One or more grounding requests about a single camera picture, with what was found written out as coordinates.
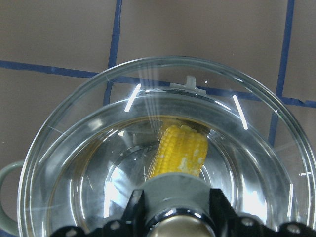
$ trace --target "yellow corn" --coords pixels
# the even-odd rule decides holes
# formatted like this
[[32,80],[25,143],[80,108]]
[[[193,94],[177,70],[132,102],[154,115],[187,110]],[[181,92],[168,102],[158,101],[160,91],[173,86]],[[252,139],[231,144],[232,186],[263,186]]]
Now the yellow corn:
[[186,125],[171,125],[161,138],[150,178],[168,172],[199,176],[206,153],[205,136]]

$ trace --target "grout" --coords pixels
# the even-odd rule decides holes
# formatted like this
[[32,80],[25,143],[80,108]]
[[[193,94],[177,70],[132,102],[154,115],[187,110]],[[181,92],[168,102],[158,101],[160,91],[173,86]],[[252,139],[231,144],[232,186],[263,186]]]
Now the grout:
[[[51,67],[51,66],[42,66],[42,65],[34,65],[34,64],[26,64],[26,63],[1,61],[1,60],[0,60],[0,68],[33,71],[33,72],[39,72],[39,73],[55,74],[55,75],[60,75],[60,76],[69,76],[69,77],[76,77],[76,78],[91,78],[98,74],[97,72],[87,72],[87,71],[74,70],[74,69],[56,68],[56,67]],[[139,81],[138,78],[128,78],[128,79],[119,78],[119,79],[114,79],[113,82],[137,84],[138,81]],[[163,81],[157,81],[157,82],[160,86],[167,86],[168,84],[167,82],[163,82]],[[208,95],[225,96],[225,95],[230,95],[230,92],[231,92],[230,90],[223,90],[223,89],[216,89],[216,88],[209,88],[209,87],[199,87],[199,88],[207,90]],[[238,92],[238,91],[235,91],[235,93],[237,93],[238,96],[240,96],[240,99],[259,101],[251,93]],[[279,97],[279,96],[278,98],[286,105],[316,108],[316,101],[307,100],[303,102],[296,98]]]
[[[118,49],[119,49],[119,36],[120,36],[121,10],[122,10],[122,0],[117,0],[117,4],[115,7],[114,22],[113,22],[110,56],[109,56],[109,63],[108,63],[109,68],[114,67],[117,63],[117,56],[118,56]],[[110,103],[112,86],[113,86],[113,83],[108,80],[107,88],[104,92],[103,105],[107,105]]]
[[9,234],[8,232],[0,229],[0,237],[16,237],[16,236]]
[[[280,60],[280,67],[279,67],[277,83],[276,83],[276,95],[279,98],[282,98],[283,89],[284,89],[288,52],[290,49],[290,41],[291,41],[294,1],[295,0],[287,1],[281,60]],[[271,122],[270,122],[270,130],[269,130],[269,135],[268,135],[268,141],[272,146],[275,145],[275,140],[276,140],[276,135],[277,135],[277,122],[278,122],[277,114],[272,114]]]

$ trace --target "tile floor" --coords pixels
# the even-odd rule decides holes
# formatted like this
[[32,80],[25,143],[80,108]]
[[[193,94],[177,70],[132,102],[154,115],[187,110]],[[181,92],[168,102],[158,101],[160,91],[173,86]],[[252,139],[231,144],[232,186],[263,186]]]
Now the tile floor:
[[[0,169],[24,159],[52,110],[87,80],[41,73],[34,65],[89,72],[107,69],[116,4],[115,0],[1,1]],[[239,69],[275,92],[287,4],[285,0],[123,0],[117,64],[147,56],[201,57]],[[316,101],[315,11],[312,0],[295,2],[283,96],[302,102]],[[6,61],[30,65],[27,71],[17,70],[19,66],[7,66]],[[315,150],[315,103],[313,108],[287,107]],[[10,174],[1,190],[4,209],[13,219],[18,176],[19,171]]]

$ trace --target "clear glass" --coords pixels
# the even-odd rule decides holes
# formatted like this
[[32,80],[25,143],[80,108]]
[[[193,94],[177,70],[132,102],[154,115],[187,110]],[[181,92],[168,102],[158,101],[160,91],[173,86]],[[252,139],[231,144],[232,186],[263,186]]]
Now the clear glass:
[[[206,94],[170,85],[185,84],[186,76]],[[170,120],[207,137],[199,177],[221,188],[237,213],[272,229],[290,220],[315,227],[315,161],[293,115],[249,76],[175,56],[108,69],[52,113],[22,171],[20,235],[47,236],[65,225],[90,232],[121,216],[147,180],[160,128]]]

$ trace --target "pot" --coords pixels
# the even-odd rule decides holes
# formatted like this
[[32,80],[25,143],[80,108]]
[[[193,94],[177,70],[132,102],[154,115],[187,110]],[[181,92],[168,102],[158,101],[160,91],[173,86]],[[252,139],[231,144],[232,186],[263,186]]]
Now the pot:
[[[291,112],[255,79],[180,56],[115,66],[64,100],[24,162],[18,223],[0,209],[0,227],[24,237],[63,226],[88,233],[121,216],[132,191],[148,180],[168,123],[205,135],[199,178],[221,189],[236,213],[273,230],[289,221],[315,228],[315,160]],[[21,164],[3,169],[0,180]]]

